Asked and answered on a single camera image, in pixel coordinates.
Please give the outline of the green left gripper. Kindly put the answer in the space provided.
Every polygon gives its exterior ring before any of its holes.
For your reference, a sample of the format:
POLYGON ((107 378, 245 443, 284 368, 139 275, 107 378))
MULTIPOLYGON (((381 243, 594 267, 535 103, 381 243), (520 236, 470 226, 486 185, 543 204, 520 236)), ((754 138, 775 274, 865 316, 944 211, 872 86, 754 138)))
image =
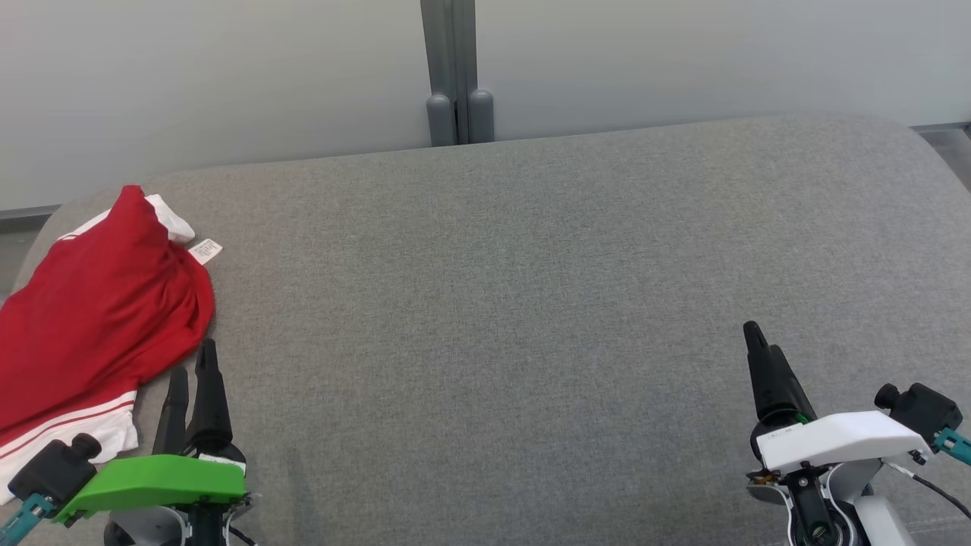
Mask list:
POLYGON ((53 522, 70 528, 80 519, 104 513, 110 544, 125 540, 134 545, 225 543, 232 519, 250 510, 253 497, 238 466, 247 460, 233 444, 215 340, 201 343, 195 373, 196 394, 187 429, 190 382, 187 370, 173 369, 152 456, 112 460, 53 522), (178 456, 184 449, 192 457, 178 456))

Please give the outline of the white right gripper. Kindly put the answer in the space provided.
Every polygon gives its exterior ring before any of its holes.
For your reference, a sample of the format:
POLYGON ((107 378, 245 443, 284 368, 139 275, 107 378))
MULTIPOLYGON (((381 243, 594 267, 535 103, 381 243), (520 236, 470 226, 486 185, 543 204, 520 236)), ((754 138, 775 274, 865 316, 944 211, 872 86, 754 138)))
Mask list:
POLYGON ((788 425, 755 437, 765 471, 750 478, 751 495, 780 495, 781 481, 804 469, 902 457, 932 449, 918 432, 878 410, 836 413, 817 419, 815 409, 778 345, 770 345, 755 321, 743 324, 757 419, 788 425))

